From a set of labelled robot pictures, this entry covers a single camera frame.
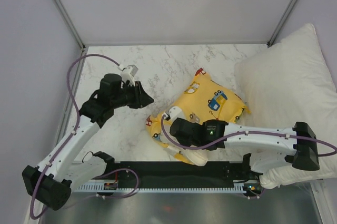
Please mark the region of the right aluminium frame post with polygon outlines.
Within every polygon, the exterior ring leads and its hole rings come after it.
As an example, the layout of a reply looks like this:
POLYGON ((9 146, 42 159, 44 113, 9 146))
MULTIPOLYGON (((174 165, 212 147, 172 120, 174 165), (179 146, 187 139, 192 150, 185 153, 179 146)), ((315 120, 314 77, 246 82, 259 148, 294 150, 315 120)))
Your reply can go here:
POLYGON ((289 17, 291 16, 293 10, 295 9, 297 3, 299 0, 290 0, 285 11, 283 12, 278 24, 276 25, 276 28, 274 29, 270 39, 266 43, 268 47, 272 46, 277 38, 280 36, 285 24, 287 23, 289 17))

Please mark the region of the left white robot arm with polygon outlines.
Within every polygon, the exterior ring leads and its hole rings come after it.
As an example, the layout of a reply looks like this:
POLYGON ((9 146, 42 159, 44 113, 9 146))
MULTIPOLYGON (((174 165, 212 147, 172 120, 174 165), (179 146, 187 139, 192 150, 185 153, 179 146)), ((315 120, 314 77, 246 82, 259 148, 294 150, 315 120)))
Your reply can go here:
POLYGON ((115 165, 104 152, 94 154, 88 163, 71 169, 84 145, 114 115, 115 109, 127 106, 141 109, 154 102, 140 81, 131 82, 118 74, 106 74, 100 87, 79 109, 74 129, 64 136, 51 153, 37 166, 26 166, 22 178, 32 200, 52 210, 59 210, 71 192, 94 177, 111 178, 115 165))

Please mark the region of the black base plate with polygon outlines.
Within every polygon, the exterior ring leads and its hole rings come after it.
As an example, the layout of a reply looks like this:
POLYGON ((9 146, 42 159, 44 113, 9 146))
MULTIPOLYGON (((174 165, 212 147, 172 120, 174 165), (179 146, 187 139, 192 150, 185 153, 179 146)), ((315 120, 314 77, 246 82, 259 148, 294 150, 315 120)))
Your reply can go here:
POLYGON ((104 173, 121 168, 133 170, 139 177, 138 186, 141 188, 229 187, 234 181, 247 182, 258 179, 258 176, 244 168, 242 163, 226 161, 209 161, 202 167, 175 161, 110 162, 104 173))

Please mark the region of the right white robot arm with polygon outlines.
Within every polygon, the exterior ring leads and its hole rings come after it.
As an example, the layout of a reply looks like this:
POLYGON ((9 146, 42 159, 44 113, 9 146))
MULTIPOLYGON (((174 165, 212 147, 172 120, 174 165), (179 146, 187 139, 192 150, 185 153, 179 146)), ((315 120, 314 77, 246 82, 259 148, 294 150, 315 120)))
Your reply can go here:
POLYGON ((261 153, 243 157, 241 174, 247 179, 288 165, 304 171, 320 168, 316 135, 305 122, 296 122, 292 128, 262 129, 220 120, 198 124, 177 118, 170 126, 170 135, 186 148, 260 149, 261 153))

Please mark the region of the aluminium frame post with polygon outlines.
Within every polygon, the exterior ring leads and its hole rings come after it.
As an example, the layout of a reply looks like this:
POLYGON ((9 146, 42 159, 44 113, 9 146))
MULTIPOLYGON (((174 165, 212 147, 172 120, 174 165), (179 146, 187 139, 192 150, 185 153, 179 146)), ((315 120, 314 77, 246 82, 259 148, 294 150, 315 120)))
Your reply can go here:
POLYGON ((80 47, 80 49, 82 51, 84 51, 86 49, 86 45, 83 42, 82 38, 80 37, 73 21, 71 20, 64 4, 62 3, 61 0, 52 0, 58 10, 58 12, 60 13, 62 19, 64 20, 68 30, 70 31, 71 35, 73 36, 73 38, 76 40, 77 45, 80 47))
POLYGON ((291 16, 293 10, 295 9, 297 3, 299 0, 290 0, 285 11, 283 12, 278 24, 276 25, 276 28, 274 29, 270 39, 266 43, 268 47, 272 46, 277 38, 280 36, 285 24, 287 23, 289 17, 291 16))

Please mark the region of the yellow cartoon-print pillowcase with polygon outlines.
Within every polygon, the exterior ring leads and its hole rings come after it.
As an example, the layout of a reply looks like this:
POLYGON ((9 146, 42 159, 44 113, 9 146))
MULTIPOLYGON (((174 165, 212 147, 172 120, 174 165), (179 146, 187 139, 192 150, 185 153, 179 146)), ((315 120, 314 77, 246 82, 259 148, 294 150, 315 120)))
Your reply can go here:
MULTIPOLYGON (((198 124, 211 119, 237 123, 241 115, 248 111, 247 105, 238 95, 214 82, 203 68, 196 71, 188 88, 168 108, 172 106, 180 107, 186 120, 198 124)), ((165 115, 165 111, 157 116, 150 115, 146 119, 148 134, 163 150, 165 143, 175 146, 162 133, 161 117, 165 115)), ((171 120, 164 121, 167 133, 172 123, 171 120)))

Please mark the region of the large white pillow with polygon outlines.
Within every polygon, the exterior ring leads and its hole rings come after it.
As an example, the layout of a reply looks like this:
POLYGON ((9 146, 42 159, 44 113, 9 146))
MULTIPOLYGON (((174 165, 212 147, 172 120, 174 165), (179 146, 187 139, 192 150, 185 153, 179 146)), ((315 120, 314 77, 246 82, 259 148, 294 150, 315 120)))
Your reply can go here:
POLYGON ((251 111, 247 125, 305 122, 319 140, 336 145, 336 87, 312 24, 237 63, 234 75, 251 111))

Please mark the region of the left aluminium frame post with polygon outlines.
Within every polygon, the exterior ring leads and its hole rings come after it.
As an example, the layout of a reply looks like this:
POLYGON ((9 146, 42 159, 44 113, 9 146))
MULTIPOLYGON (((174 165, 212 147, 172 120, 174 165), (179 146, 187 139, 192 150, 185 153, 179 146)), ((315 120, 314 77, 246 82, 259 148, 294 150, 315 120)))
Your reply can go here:
POLYGON ((68 30, 70 31, 71 35, 73 36, 73 38, 76 40, 77 45, 80 47, 80 49, 82 51, 84 51, 86 49, 86 45, 83 42, 82 38, 80 37, 73 21, 71 20, 64 4, 62 3, 61 0, 52 0, 58 10, 58 12, 60 13, 62 19, 64 20, 68 30))

